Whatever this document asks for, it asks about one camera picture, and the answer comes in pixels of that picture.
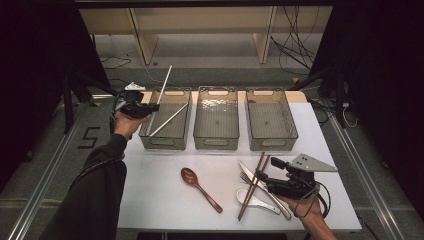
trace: handle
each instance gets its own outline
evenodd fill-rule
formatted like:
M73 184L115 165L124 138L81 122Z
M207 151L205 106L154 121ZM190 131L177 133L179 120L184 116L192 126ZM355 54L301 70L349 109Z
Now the handle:
M291 219L291 214L287 210L287 208L284 207L283 204L281 204L280 200L278 200L278 198L274 194L269 193L268 191L265 191L265 192L275 202L275 204L277 204L278 208L281 210L281 212L283 213L284 217L286 217L287 220L290 220Z
M266 202L258 203L257 206L266 208L266 209L268 209L268 210L270 210L270 211L272 211L272 212L274 212L275 214L278 214L278 215L281 213L280 209L278 209L278 208L276 208L276 207L274 207L271 204L268 204Z
M206 191L203 190L202 187L200 187L199 185L195 185L195 186L203 193L203 195L206 197L206 199L209 201L209 203L212 205L212 207L215 208L215 210L217 212L221 213L222 212L222 207L219 206L219 204L216 203L215 200L213 200L211 198L211 196L209 196L209 194L207 194Z

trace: gray floor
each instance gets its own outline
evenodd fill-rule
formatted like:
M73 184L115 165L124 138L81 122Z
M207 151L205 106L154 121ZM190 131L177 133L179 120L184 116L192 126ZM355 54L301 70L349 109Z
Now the gray floor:
M275 39L283 41L286 36L276 35ZM312 35L308 39L308 48L316 51L320 35ZM103 62L111 85L120 90L127 82L151 88L160 86L170 65L173 70L169 83L177 86L200 85L233 85L239 88L248 86L293 86L293 78L304 79L304 75L290 74L280 68L298 73L307 73L299 64L282 56L279 61L279 51L271 44L266 64L259 64L256 49L251 35L163 35L160 36L152 63L145 68L140 61L134 39L131 36L97 36L97 50ZM316 93L320 82L317 81L304 89L308 98L318 98ZM93 94L103 94L97 89L91 89ZM33 219L29 219L28 231L24 239L38 239L46 223L54 213L67 189L80 170L84 158L91 149L81 149L92 141L84 140L88 127L98 127L90 134L98 137L95 146L103 144L108 139L108 114L111 109L111 98L95 99L99 106L91 106L81 115L78 128L70 139L69 148L64 152L57 173L46 191L40 208ZM83 112L82 106L75 106L75 112ZM326 115L317 110L318 121L324 121ZM355 116L348 113L349 119ZM332 118L322 125L322 131L330 148L333 159L339 168L340 176L346 187L350 200L359 217L372 229L379 239L390 239L384 224L379 219L376 210L361 184L360 176L353 168L349 154L342 144L336 131L337 123ZM0 194L0 239L7 239L21 212L31 198L38 182L50 161L56 161L56 148L65 137L64 109L58 106L52 114L51 121L44 134L33 148L33 159L21 164L9 184ZM404 239L419 240L424 236L424 224L415 209L403 194L390 170L383 167L381 157L374 148L371 137L360 124L345 129L351 138L360 158L371 173L372 180L379 189L389 210L393 213ZM371 231L364 227L357 233L336 233L339 239L374 239ZM137 232L120 229L117 239L136 239ZM288 233L289 239L303 239L304 232Z

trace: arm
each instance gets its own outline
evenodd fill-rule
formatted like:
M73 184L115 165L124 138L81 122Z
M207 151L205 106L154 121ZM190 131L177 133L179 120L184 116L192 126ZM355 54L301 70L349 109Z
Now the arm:
M116 113L106 145L93 150L40 239L115 239L126 166L121 160L143 119Z
M302 200L294 200L283 196L278 196L278 198L289 205L290 210L293 211L295 216L299 217L305 230L308 231L314 239L336 239L333 232L324 220L318 198L315 194L312 194L308 199Z

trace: wooden spoon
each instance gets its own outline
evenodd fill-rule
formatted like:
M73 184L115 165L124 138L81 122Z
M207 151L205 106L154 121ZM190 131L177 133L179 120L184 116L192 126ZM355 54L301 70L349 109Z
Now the wooden spoon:
M222 212L222 207L218 205L218 203L213 200L209 194L206 193L205 190L203 190L202 187L200 187L199 182L197 180L196 173L193 172L190 168L183 168L181 169L181 177L184 179L184 182L186 182L189 185L197 187L203 195L206 197L206 199L209 201L209 203L212 205L212 207L215 208L215 210L219 213Z

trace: plastic container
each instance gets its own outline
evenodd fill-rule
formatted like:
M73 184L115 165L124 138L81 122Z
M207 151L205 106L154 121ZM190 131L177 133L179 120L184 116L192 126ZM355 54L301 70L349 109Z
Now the plastic container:
M160 96L160 88L154 89L150 103L156 103ZM178 110L183 108L172 120L152 137ZM145 149L185 150L187 133L191 114L191 89L190 88L165 88L160 101L158 112L152 114L150 121L140 128L139 136Z
M235 87L199 87L193 136L196 149L237 150L240 132Z
M292 150L298 133L282 89L248 89L246 118L251 151Z

